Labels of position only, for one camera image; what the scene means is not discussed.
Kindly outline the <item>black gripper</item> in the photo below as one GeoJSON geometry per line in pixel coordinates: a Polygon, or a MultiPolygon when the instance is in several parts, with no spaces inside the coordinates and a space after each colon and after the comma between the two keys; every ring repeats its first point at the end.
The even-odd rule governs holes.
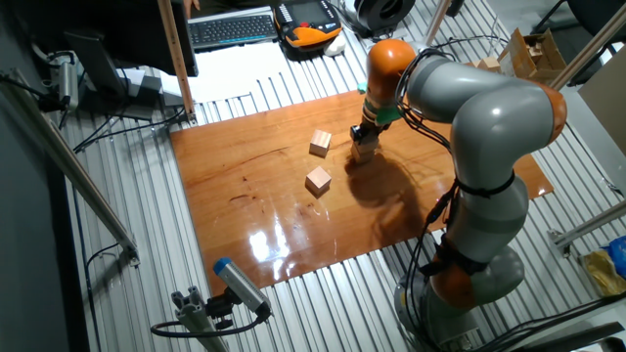
{"type": "Polygon", "coordinates": [[[390,123],[378,125],[367,119],[363,119],[360,125],[350,127],[350,137],[355,144],[361,144],[364,135],[379,135],[390,127],[390,123]]]}

